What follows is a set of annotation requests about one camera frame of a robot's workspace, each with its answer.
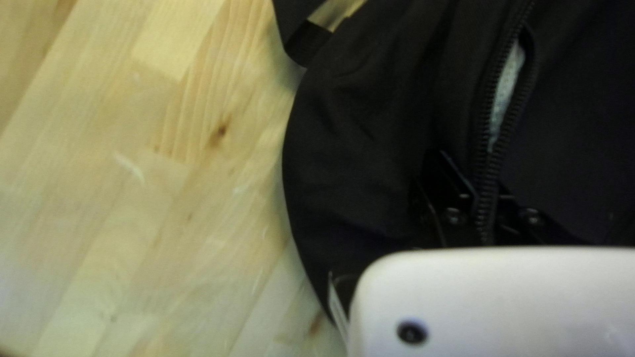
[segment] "screw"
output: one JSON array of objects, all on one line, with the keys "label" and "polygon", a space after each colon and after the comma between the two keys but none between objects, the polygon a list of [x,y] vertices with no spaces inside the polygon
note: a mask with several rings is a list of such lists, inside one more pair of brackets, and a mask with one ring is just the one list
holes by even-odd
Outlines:
[{"label": "screw", "polygon": [[519,216],[530,226],[539,227],[545,224],[545,221],[540,216],[540,212],[534,208],[522,209]]},{"label": "screw", "polygon": [[453,226],[462,226],[467,222],[463,212],[456,208],[447,208],[445,210],[445,219]]},{"label": "screw", "polygon": [[397,328],[397,335],[407,344],[421,344],[428,339],[428,332],[423,326],[412,322],[404,322]]}]

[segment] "zipper teeth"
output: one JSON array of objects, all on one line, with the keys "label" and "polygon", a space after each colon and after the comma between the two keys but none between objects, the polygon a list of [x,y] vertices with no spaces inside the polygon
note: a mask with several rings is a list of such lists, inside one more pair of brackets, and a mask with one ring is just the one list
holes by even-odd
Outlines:
[{"label": "zipper teeth", "polygon": [[489,227],[489,221],[491,213],[495,209],[495,200],[498,192],[497,180],[500,174],[500,165],[505,151],[509,146],[511,134],[516,126],[516,121],[523,110],[525,99],[529,96],[531,85],[524,86],[523,89],[518,92],[518,95],[513,98],[513,104],[507,109],[507,113],[500,128],[500,135],[498,136],[497,142],[494,144],[494,149],[491,154],[488,154],[487,147],[490,140],[491,108],[494,104],[498,81],[503,68],[505,67],[507,57],[509,57],[509,53],[514,46],[514,42],[523,29],[523,22],[529,17],[529,14],[533,9],[534,1],[535,0],[530,0],[526,5],[523,14],[518,20],[518,25],[512,31],[508,42],[505,44],[503,52],[495,64],[495,70],[492,72],[492,75],[487,82],[484,107],[478,119],[479,124],[477,128],[481,134],[476,148],[477,154],[476,164],[474,167],[474,181],[478,187],[479,195],[476,204],[476,216],[474,223],[476,224],[476,230],[479,234],[481,244],[483,245],[494,244],[494,238]]}]

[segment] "black fabric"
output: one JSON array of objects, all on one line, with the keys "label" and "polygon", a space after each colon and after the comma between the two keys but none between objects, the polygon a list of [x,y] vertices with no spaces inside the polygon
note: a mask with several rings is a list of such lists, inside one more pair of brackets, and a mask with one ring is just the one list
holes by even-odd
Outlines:
[{"label": "black fabric", "polygon": [[551,57],[502,178],[521,204],[611,243],[609,231],[635,203],[635,2],[606,1],[592,13]]},{"label": "black fabric", "polygon": [[306,67],[331,37],[331,32],[307,17],[324,0],[273,0],[280,38],[287,55]]},{"label": "black fabric", "polygon": [[[330,269],[368,264],[421,235],[408,195],[427,149],[450,153],[469,177],[483,78],[526,5],[368,0],[312,54],[284,140],[283,183],[323,304]],[[526,26],[538,81],[502,168],[519,204],[596,243],[627,244],[635,231],[634,6],[536,2]],[[280,9],[286,42],[283,27],[295,33],[310,11],[285,25]]]},{"label": "black fabric", "polygon": [[284,44],[284,50],[297,64],[307,67],[329,38],[329,30],[305,21]]}]

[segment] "black strap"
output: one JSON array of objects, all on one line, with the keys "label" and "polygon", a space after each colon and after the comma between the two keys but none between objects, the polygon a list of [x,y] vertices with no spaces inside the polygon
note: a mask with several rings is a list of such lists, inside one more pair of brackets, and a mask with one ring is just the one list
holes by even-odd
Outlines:
[{"label": "black strap", "polygon": [[329,30],[307,20],[323,2],[324,0],[273,0],[284,50],[292,60],[304,67],[331,37]]}]

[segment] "black backpack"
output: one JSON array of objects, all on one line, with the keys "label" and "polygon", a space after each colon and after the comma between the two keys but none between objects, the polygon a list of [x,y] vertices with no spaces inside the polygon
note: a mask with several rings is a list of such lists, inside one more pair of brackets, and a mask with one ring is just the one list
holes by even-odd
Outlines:
[{"label": "black backpack", "polygon": [[324,305],[329,274],[400,250],[633,244],[635,1],[368,0],[333,34],[322,2],[274,0],[307,67],[283,183]]}]

